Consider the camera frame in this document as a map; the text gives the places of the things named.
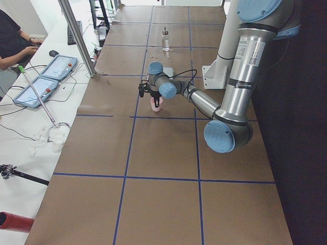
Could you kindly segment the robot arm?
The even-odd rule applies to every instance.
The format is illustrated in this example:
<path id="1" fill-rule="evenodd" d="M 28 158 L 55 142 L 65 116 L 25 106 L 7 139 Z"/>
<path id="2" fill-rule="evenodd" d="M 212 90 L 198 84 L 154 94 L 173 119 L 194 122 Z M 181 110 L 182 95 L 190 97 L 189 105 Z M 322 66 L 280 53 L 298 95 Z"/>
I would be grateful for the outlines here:
<path id="1" fill-rule="evenodd" d="M 149 93 L 158 104 L 161 97 L 185 97 L 210 118 L 204 128 L 206 144 L 217 153 L 229 153 L 252 138 L 246 111 L 260 63 L 271 40 L 291 38 L 300 28 L 301 1 L 232 1 L 216 60 L 203 67 L 207 89 L 224 89 L 222 103 L 192 85 L 164 73 L 159 62 L 148 66 L 148 79 L 139 94 Z"/>

